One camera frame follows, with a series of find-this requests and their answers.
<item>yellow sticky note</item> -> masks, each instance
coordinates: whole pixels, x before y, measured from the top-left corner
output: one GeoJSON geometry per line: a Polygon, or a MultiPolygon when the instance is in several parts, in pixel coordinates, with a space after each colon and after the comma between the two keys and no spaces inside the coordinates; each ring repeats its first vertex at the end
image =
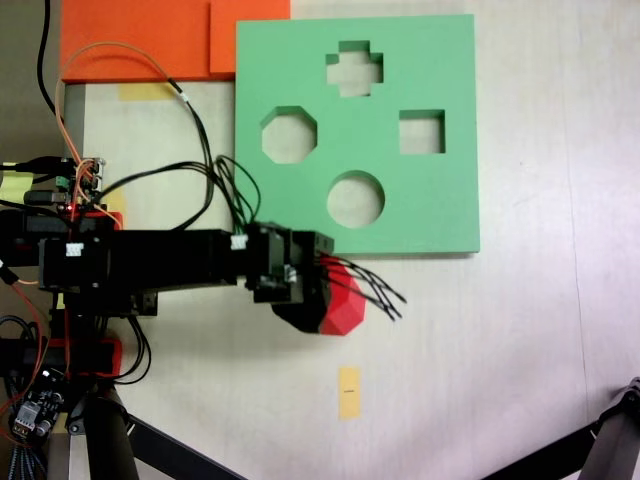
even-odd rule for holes
{"type": "Polygon", "coordinates": [[[168,83],[121,83],[118,98],[121,102],[144,102],[149,100],[171,100],[176,94],[168,83]]]}
{"type": "Polygon", "coordinates": [[[341,367],[339,377],[340,418],[357,418],[360,416],[360,369],[341,367]]]}
{"type": "Polygon", "coordinates": [[[5,171],[0,184],[0,200],[13,203],[24,203],[24,194],[31,190],[33,173],[5,171]]]}
{"type": "Polygon", "coordinates": [[[122,214],[122,222],[127,218],[127,199],[122,190],[114,190],[104,197],[103,202],[107,204],[110,212],[119,212],[122,214]]]}
{"type": "Polygon", "coordinates": [[[58,415],[58,420],[56,424],[53,426],[53,430],[51,433],[67,433],[67,427],[65,426],[67,423],[67,414],[61,413],[58,415]]]}

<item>black metal bracket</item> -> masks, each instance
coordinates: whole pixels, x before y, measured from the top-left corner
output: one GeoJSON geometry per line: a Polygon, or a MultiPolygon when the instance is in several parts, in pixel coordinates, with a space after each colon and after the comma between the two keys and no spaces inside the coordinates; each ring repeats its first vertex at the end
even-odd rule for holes
{"type": "Polygon", "coordinates": [[[484,480],[631,479],[640,451],[640,377],[621,390],[600,418],[484,480]]]}

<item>gray floor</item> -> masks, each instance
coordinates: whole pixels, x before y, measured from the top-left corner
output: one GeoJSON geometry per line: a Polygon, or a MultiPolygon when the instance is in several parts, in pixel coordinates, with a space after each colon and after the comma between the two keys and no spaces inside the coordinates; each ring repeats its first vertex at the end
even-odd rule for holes
{"type": "MultiPolygon", "coordinates": [[[[53,95],[57,76],[60,2],[53,0],[51,30],[44,63],[45,83],[53,95]]],[[[63,142],[54,116],[40,95],[36,60],[42,33],[44,2],[2,0],[0,2],[0,162],[19,162],[39,155],[60,155],[63,142]]],[[[35,271],[24,271],[25,278],[35,271]]],[[[37,303],[48,298],[29,290],[37,303]]],[[[0,284],[0,314],[27,318],[28,312],[13,292],[0,284]]],[[[4,330],[1,335],[10,336],[4,330]]],[[[0,477],[6,471],[8,442],[0,437],[0,477]]]]}

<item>orange sheet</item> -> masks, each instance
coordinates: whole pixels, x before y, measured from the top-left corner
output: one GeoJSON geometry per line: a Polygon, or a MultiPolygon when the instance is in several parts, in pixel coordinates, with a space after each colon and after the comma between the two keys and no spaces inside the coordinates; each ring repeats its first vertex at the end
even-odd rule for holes
{"type": "MultiPolygon", "coordinates": [[[[93,42],[131,43],[153,55],[176,80],[235,76],[235,23],[286,19],[289,0],[64,0],[60,65],[93,42]]],[[[91,50],[66,82],[158,80],[144,59],[117,47],[91,50]]]]}

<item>cross-shaped hole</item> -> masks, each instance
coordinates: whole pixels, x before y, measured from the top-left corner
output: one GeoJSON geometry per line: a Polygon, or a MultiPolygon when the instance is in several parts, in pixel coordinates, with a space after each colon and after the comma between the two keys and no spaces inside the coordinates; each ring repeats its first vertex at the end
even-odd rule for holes
{"type": "Polygon", "coordinates": [[[341,97],[368,97],[371,84],[382,83],[382,53],[371,53],[370,42],[338,44],[339,53],[327,55],[327,83],[337,85],[341,97]]]}

